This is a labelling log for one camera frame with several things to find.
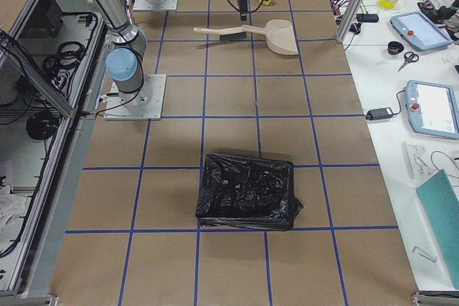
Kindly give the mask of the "beige hand brush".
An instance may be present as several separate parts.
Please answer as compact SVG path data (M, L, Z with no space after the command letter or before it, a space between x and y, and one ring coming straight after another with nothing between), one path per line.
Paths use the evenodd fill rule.
M260 27L254 27L250 25L242 25L240 27L230 27L225 29L210 29L210 28L201 28L194 27L193 31L200 34L213 34L219 35L221 37L233 37L239 33L250 32L255 34L265 34L265 29Z

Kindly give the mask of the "beige plastic dustpan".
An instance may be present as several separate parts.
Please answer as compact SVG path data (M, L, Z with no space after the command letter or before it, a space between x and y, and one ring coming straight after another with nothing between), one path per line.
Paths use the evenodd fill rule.
M277 54L298 55L298 49L291 21L273 19L262 27L255 27L243 24L245 32L265 35L268 47Z

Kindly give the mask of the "black lined trash bin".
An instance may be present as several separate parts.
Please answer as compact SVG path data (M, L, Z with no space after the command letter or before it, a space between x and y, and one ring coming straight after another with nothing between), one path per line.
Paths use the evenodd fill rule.
M202 225L289 231L302 209L290 161L206 156L195 212Z

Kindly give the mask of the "yellow tape roll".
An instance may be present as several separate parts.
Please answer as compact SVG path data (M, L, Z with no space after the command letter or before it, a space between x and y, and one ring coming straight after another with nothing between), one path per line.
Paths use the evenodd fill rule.
M395 8L399 0L378 0L378 5L386 10Z

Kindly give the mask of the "upper teach pendant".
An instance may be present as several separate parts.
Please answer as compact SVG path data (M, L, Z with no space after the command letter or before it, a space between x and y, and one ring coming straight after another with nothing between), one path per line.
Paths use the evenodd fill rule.
M392 16L389 21L395 30L418 50L427 51L453 43L448 34L441 31L420 11Z

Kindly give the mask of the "teach pendant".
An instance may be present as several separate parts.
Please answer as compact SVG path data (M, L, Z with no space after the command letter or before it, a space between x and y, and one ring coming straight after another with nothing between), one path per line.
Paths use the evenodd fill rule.
M452 86L410 80L404 92L408 121L416 133L458 139L458 106Z
M427 51L453 43L448 34L441 31L420 11L392 16L389 21L395 30L418 50Z

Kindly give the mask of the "black power adapter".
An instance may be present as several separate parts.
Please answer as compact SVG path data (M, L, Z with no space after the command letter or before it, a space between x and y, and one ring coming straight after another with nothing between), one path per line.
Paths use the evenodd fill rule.
M394 112L390 107L381 107L368 110L365 118L367 120L384 120L394 116Z

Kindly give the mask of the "lower teach pendant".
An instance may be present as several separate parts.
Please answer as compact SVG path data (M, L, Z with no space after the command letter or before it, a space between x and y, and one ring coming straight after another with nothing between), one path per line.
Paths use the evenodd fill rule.
M404 92L408 121L416 133L458 139L458 106L452 86L410 80Z

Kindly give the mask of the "teal notebook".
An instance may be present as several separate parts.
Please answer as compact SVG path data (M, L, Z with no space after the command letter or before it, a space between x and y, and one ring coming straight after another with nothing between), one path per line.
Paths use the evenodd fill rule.
M458 289L458 197L447 173L438 171L417 187L416 193L430 222L451 282Z

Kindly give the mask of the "metal allen key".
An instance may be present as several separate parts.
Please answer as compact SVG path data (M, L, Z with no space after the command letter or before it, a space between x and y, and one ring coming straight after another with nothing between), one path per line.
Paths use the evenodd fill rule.
M412 253L417 253L421 257L429 260L430 262L436 263L436 261L437 261L437 256L435 256L433 254L430 254L429 252L425 251L424 249L422 249L421 247L418 247L418 246L415 246L415 247L412 248Z

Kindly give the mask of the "black handled scissors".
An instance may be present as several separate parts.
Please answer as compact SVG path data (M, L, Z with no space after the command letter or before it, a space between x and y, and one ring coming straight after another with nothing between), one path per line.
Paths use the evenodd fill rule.
M413 51L405 52L405 54L404 54L404 62L402 63L402 65L399 67L399 69L397 71L400 72L408 64L417 62L419 60L419 58L420 58L419 55L417 53L413 52Z

